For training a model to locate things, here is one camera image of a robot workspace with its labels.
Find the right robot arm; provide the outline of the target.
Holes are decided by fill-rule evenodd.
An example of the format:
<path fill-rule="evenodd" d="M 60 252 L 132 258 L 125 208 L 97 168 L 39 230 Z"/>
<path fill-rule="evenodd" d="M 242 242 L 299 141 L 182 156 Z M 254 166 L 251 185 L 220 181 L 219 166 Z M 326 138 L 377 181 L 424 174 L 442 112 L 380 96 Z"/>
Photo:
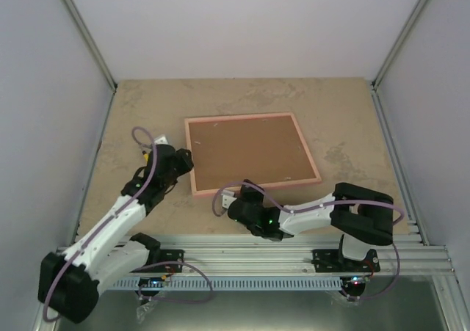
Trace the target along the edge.
<path fill-rule="evenodd" d="M 393 244 L 394 201 L 387 194 L 341 182 L 332 193 L 304 204 L 268 207 L 267 198 L 260 186 L 244 181 L 239 194 L 222 191 L 222 207 L 253 236 L 270 241 L 329 226 L 340 230 L 336 256 L 346 272 L 361 266 L 372 247 Z"/>

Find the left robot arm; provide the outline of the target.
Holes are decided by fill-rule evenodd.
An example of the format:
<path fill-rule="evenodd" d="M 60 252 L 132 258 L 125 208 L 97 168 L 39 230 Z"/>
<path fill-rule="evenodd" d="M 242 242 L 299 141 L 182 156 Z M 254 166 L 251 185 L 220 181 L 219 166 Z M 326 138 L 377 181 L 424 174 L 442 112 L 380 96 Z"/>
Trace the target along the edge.
<path fill-rule="evenodd" d="M 157 269 L 165 255 L 156 239 L 136 233 L 120 249 L 116 245 L 193 167 L 190 150 L 156 145 L 98 224 L 63 252 L 50 252 L 42 260 L 37 298 L 44 307 L 78 324 L 120 278 L 139 268 Z"/>

